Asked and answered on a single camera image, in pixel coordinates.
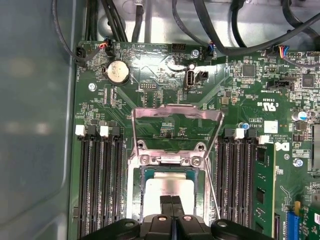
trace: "blue connector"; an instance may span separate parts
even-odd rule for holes
[[[300,217],[296,216],[294,212],[288,212],[286,215],[286,239],[299,239],[299,223]]]

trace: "chip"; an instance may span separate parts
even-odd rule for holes
[[[266,149],[258,147],[257,148],[257,160],[261,163],[266,162]]]
[[[260,188],[256,189],[256,199],[261,203],[264,204],[265,203],[265,191],[263,191]]]
[[[91,124],[98,124],[98,120],[97,119],[91,119]]]
[[[263,234],[264,233],[264,228],[259,224],[259,223],[255,223],[255,230],[258,232],[258,233],[261,233]]]
[[[315,86],[315,75],[304,74],[302,76],[302,87],[303,88],[314,88]]]
[[[254,77],[256,76],[256,67],[252,64],[243,65],[243,76],[244,77]]]
[[[226,96],[221,97],[221,104],[222,105],[229,105],[229,98]]]

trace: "white label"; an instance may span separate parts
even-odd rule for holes
[[[290,150],[290,144],[289,142],[284,142],[284,143],[280,143],[280,142],[276,142],[275,144],[275,150],[276,151],[289,151]]]
[[[320,225],[320,215],[319,214],[314,214],[314,222],[316,224],[319,224]]]
[[[277,134],[278,133],[278,121],[264,121],[264,133],[265,134]]]

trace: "gray wire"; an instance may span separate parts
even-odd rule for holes
[[[175,23],[182,30],[182,32],[184,32],[186,35],[188,35],[195,42],[197,42],[198,44],[200,44],[204,47],[208,47],[209,44],[207,42],[202,41],[201,39],[196,37],[192,32],[189,31],[189,29],[187,29],[186,25],[182,22],[179,14],[178,14],[178,11],[177,11],[177,3],[178,3],[178,0],[172,0],[172,14],[173,14],[173,18],[175,20]]]
[[[58,38],[64,48],[64,50],[71,56],[73,57],[75,60],[77,60],[78,62],[87,62],[91,59],[93,59],[95,57],[95,55],[97,55],[97,53],[100,51],[100,48],[96,48],[94,49],[88,56],[86,57],[79,57],[76,54],[74,54],[70,48],[68,47],[68,44],[61,32],[61,28],[59,25],[59,21],[58,21],[58,13],[57,13],[57,0],[52,0],[52,5],[51,5],[52,9],[52,16],[53,16],[53,23],[54,23],[54,29],[58,35]]]
[[[316,68],[316,67],[320,67],[320,63],[316,63],[316,64],[301,64],[301,63],[297,63],[295,61],[290,60],[290,58],[288,57],[284,57],[283,60],[285,60],[286,62],[295,65],[296,67],[299,68],[306,68],[306,69],[312,69],[312,68]]]

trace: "capacitor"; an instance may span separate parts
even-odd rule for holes
[[[129,80],[130,69],[124,61],[115,60],[103,68],[103,75],[106,76],[113,85],[120,86]]]
[[[307,120],[307,113],[305,111],[295,111],[291,117],[293,121],[305,121]]]
[[[248,130],[248,129],[250,128],[250,125],[249,125],[248,123],[246,123],[246,122],[240,122],[240,123],[238,124],[238,127],[239,127],[240,129],[244,129],[244,130],[246,131],[246,130]]]

